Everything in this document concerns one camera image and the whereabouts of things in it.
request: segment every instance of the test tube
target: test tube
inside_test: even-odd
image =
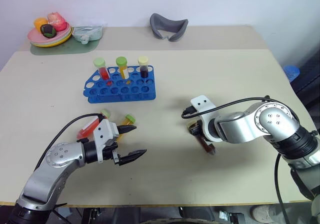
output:
[[[105,119],[109,119],[111,114],[106,109],[102,109],[100,113]],[[99,118],[95,116],[91,121],[89,121],[76,135],[77,139],[87,138],[91,133],[94,132],[96,127],[99,125]]]
[[[127,67],[127,59],[124,56],[119,56],[115,60],[117,66],[119,67],[119,71],[122,79],[129,79],[129,72]]]
[[[103,58],[98,57],[94,59],[93,64],[98,69],[100,76],[103,80],[108,80],[110,78],[110,74],[108,69],[106,68],[106,62]]]
[[[140,75],[142,78],[148,77],[148,57],[145,55],[139,56],[138,63],[140,66]]]
[[[136,119],[132,115],[127,114],[125,115],[125,118],[122,121],[121,125],[133,125],[135,122]],[[120,134],[116,140],[119,141],[122,136],[123,134]]]

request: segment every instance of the beige table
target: beige table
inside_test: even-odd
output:
[[[109,66],[118,56],[135,65],[138,56],[154,66],[156,99],[90,104],[85,81],[96,57]],[[270,95],[289,105],[309,131],[314,124],[285,74],[249,26],[189,27],[180,42],[152,37],[148,28],[107,28],[89,53],[36,56],[25,45],[0,72],[0,201],[13,205],[42,152],[71,119],[102,108],[120,123],[133,114],[138,129],[124,136],[118,152],[147,153],[133,163],[111,160],[76,170],[59,203],[77,206],[238,205],[277,202],[277,152],[263,138],[243,144],[220,142],[211,156],[188,134],[180,115],[190,99],[207,95],[217,106],[245,97]],[[244,111],[251,103],[222,112]],[[75,141],[87,120],[58,140]],[[286,202],[303,201],[289,167],[280,162],[279,185]]]

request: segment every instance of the white wall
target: white wall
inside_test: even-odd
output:
[[[320,0],[0,0],[0,69],[33,20],[53,11],[72,25],[146,26],[152,13],[192,26],[249,24],[281,65],[299,64],[320,43]]]

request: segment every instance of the dark liquid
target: dark liquid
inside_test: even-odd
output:
[[[143,65],[140,66],[140,75],[142,78],[147,78],[148,77],[148,66],[147,65]]]
[[[148,69],[147,70],[140,70],[140,74],[142,78],[148,77]]]

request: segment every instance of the green test tube cap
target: green test tube cap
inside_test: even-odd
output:
[[[105,59],[103,59],[102,57],[98,57],[94,59],[93,64],[95,65],[96,68],[103,68],[106,66]]]
[[[109,119],[110,116],[111,116],[111,113],[110,113],[109,111],[107,111],[106,109],[102,109],[102,110],[100,111],[100,113],[101,113],[102,115],[104,115],[107,119]]]
[[[132,122],[132,124],[134,124],[134,123],[136,122],[136,119],[135,119],[132,115],[130,115],[130,114],[127,114],[127,115],[125,116],[125,118],[129,119],[130,122]]]
[[[117,59],[115,59],[115,63],[118,65],[118,67],[124,67],[127,65],[127,59],[124,56],[119,56]]]

